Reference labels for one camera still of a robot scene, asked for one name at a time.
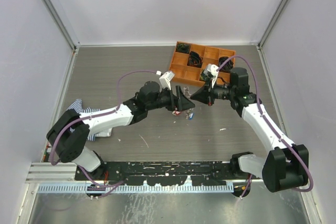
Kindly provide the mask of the large metal disc keyring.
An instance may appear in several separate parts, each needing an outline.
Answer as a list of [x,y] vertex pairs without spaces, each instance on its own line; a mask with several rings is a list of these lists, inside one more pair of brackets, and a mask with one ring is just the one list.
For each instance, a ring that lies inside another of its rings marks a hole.
[[[188,99],[190,98],[191,94],[190,94],[190,91],[189,91],[188,86],[185,86],[185,87],[183,88],[183,93],[184,93],[184,95],[185,95]],[[192,111],[193,111],[193,109],[188,109],[188,110],[184,111],[185,118],[186,118],[187,120],[190,118],[190,115],[191,115]]]

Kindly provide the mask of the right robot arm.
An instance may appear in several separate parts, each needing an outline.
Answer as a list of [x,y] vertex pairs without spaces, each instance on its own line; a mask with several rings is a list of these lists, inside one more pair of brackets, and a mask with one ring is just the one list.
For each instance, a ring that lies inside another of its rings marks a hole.
[[218,85],[219,68],[208,64],[201,73],[205,84],[191,95],[191,99],[213,105],[216,99],[228,100],[230,106],[247,122],[262,142],[266,158],[251,152],[232,155],[230,172],[241,179],[251,174],[263,180],[272,192],[311,187],[309,151],[289,139],[268,115],[257,94],[250,91],[249,76],[245,68],[236,67],[230,72],[228,84]]

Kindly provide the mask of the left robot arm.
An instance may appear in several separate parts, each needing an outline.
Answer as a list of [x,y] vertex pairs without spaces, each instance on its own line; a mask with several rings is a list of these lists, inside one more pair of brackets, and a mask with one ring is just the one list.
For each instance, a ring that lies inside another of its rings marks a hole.
[[165,108],[183,112],[194,107],[180,86],[176,86],[176,93],[173,93],[169,88],[148,81],[134,97],[114,108],[84,114],[67,110],[46,135],[52,146],[50,161],[53,165],[75,163],[93,180],[99,180],[105,174],[105,167],[101,157],[85,146],[88,137],[106,129],[139,123],[151,110]]

